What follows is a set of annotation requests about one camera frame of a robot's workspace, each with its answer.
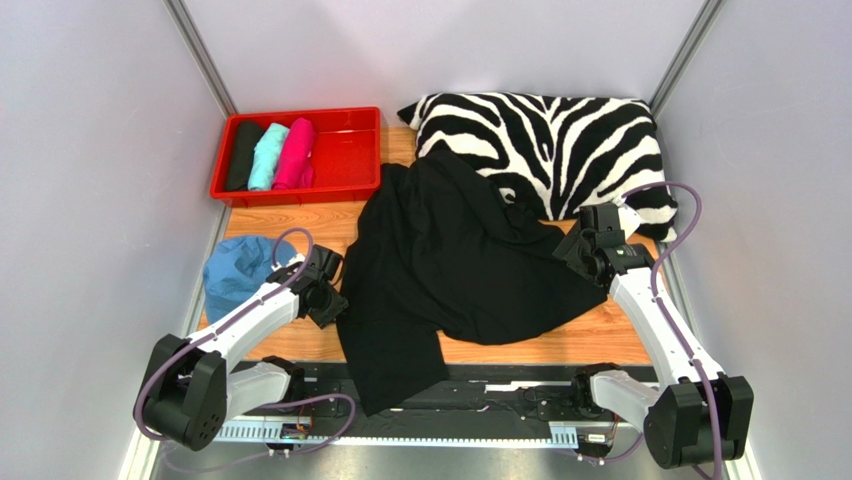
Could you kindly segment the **black t shirt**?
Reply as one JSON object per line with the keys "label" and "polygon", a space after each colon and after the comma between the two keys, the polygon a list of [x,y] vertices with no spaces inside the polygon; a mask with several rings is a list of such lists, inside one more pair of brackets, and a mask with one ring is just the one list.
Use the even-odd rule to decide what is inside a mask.
{"label": "black t shirt", "polygon": [[536,338],[605,302],[554,256],[563,239],[458,156],[384,164],[344,258],[338,338],[368,416],[449,376],[440,337]]}

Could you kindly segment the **blue bucket hat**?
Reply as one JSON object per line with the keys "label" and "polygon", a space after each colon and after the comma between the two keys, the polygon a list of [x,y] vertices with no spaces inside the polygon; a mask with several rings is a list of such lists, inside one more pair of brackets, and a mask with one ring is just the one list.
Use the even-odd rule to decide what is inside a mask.
{"label": "blue bucket hat", "polygon": [[272,238],[247,235],[219,242],[206,260],[202,282],[210,324],[250,299],[272,273]]}

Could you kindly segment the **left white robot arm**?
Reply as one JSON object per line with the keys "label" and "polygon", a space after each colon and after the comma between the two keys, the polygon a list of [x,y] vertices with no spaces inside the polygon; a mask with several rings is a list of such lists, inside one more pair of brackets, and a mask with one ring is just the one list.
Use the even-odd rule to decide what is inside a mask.
{"label": "left white robot arm", "polygon": [[163,336],[153,347],[133,418],[150,438],[199,451],[231,419],[263,407],[292,409],[305,397],[305,371],[277,356],[249,361],[262,340],[309,318],[331,325],[348,306],[333,279],[341,254],[314,246],[276,266],[248,300],[218,323],[186,338]]}

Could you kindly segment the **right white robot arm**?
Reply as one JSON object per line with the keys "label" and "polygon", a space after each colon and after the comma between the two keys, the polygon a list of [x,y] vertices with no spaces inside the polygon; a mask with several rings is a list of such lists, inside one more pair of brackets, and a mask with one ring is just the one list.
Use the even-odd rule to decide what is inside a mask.
{"label": "right white robot arm", "polygon": [[606,290],[630,320],[657,377],[652,388],[613,363],[575,374],[572,405],[587,417],[609,412],[639,429],[664,469],[740,459],[754,404],[742,376],[730,376],[700,345],[666,291],[659,266],[629,236],[638,215],[626,205],[586,206],[553,255]]}

